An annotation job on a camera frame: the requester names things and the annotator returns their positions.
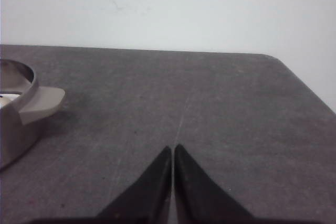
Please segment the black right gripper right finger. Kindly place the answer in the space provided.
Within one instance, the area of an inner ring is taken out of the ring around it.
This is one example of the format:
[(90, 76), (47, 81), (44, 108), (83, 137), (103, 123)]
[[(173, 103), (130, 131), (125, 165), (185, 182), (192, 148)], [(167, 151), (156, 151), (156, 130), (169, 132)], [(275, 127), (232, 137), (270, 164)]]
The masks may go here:
[(221, 189), (181, 144), (174, 150), (174, 186), (188, 221), (248, 223), (254, 220), (254, 216)]

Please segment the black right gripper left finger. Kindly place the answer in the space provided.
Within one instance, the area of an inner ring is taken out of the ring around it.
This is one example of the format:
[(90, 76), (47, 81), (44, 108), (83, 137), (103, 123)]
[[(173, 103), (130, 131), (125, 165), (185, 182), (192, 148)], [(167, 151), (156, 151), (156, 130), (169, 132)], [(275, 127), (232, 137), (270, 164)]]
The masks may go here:
[(165, 147), (141, 176), (100, 213), (110, 223), (164, 223), (172, 188), (172, 151)]

